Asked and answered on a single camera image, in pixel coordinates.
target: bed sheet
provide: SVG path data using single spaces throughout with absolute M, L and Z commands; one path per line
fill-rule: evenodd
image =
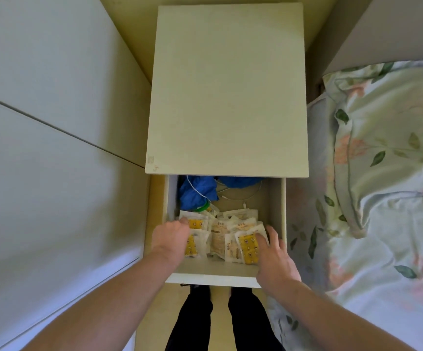
M 324 84 L 308 105 L 309 178 L 287 180 L 288 253 L 309 287 L 423 350 L 423 62 Z M 269 315 L 286 350 L 319 349 L 272 299 Z

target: bed frame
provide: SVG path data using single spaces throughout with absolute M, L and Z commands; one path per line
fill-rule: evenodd
M 338 0 L 306 53 L 308 102 L 324 74 L 399 60 L 423 60 L 423 0 Z

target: forearm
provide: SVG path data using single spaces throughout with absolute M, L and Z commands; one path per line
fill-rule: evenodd
M 174 268 L 151 253 L 65 311 L 24 350 L 121 351 Z
M 326 351 L 414 351 L 365 319 L 316 295 L 301 282 L 287 281 L 277 300 Z

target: white wardrobe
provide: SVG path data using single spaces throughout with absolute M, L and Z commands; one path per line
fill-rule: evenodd
M 99 0 L 0 0 L 0 350 L 143 255 L 150 93 Z

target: leg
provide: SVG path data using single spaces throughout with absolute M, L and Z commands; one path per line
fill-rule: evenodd
M 265 308 L 251 288 L 233 287 L 228 308 L 237 351 L 285 351 L 273 333 Z
M 207 351 L 212 310 L 210 287 L 191 285 L 191 293 L 179 312 L 166 351 Z

